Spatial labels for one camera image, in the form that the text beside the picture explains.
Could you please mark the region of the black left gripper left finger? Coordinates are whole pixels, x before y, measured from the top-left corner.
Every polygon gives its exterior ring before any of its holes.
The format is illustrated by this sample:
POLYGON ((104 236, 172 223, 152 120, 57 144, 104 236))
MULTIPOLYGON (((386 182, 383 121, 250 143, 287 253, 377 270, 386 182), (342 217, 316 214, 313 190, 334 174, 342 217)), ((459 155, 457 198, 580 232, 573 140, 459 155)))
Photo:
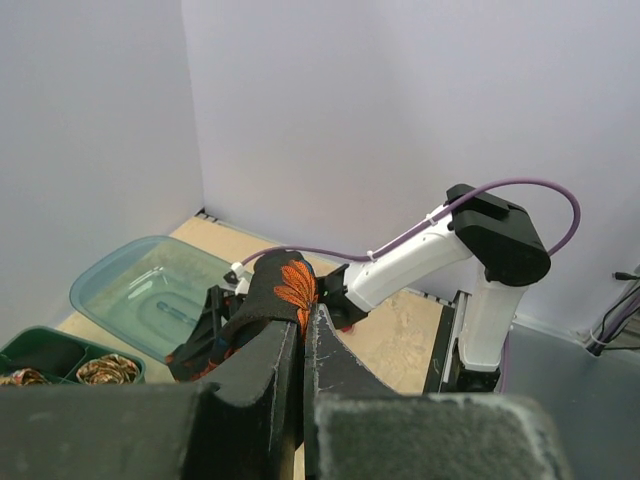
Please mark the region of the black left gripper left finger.
POLYGON ((289 479, 299 339, 274 322, 195 383, 5 387, 5 479, 289 479))

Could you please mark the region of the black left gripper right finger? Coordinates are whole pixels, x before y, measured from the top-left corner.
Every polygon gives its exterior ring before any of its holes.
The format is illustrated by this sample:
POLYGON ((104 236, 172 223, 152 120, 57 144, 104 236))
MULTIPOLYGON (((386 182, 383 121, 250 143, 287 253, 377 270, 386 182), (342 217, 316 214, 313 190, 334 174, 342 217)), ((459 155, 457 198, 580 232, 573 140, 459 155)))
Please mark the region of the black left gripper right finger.
POLYGON ((309 479, 570 479, 549 415, 496 393, 402 395, 337 336, 324 306, 304 360, 309 479))

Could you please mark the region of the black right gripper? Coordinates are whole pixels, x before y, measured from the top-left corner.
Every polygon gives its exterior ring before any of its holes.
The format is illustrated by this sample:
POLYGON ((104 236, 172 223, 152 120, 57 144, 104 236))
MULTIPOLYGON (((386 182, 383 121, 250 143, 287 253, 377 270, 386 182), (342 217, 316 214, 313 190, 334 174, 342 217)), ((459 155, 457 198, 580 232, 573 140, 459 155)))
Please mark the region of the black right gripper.
POLYGON ((340 327, 365 318, 347 297, 346 270, 318 277, 308 263, 257 263, 245 293, 212 286, 202 308, 202 348, 239 350, 274 322, 292 324, 304 337, 319 304, 338 314, 340 327))

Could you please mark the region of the black orange floral tie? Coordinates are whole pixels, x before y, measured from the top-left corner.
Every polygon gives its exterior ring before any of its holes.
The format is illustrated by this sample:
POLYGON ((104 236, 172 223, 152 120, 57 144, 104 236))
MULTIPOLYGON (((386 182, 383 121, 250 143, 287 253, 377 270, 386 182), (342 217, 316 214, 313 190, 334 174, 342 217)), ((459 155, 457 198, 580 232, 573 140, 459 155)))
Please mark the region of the black orange floral tie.
POLYGON ((196 381, 220 366, 274 321, 288 322, 306 335, 318 300, 314 270, 298 251, 276 250, 254 265, 249 290, 238 303, 215 286, 186 342, 165 358, 177 382, 196 381))

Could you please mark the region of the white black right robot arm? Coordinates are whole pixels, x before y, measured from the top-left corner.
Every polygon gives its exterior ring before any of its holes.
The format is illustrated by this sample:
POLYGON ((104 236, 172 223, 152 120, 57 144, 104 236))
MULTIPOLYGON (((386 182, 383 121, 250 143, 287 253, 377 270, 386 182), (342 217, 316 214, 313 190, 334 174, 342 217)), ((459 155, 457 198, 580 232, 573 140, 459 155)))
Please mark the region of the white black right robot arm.
POLYGON ((464 260, 477 265, 453 356, 472 374, 493 374, 522 297, 550 271, 551 251, 521 206, 491 194, 491 186, 451 187, 445 202, 409 230, 319 276, 307 247, 257 252, 234 263, 228 279, 240 310, 215 334, 206 361, 211 371, 266 324, 295 323, 305 334, 312 309, 323 304, 335 320, 356 323, 422 277, 464 260))

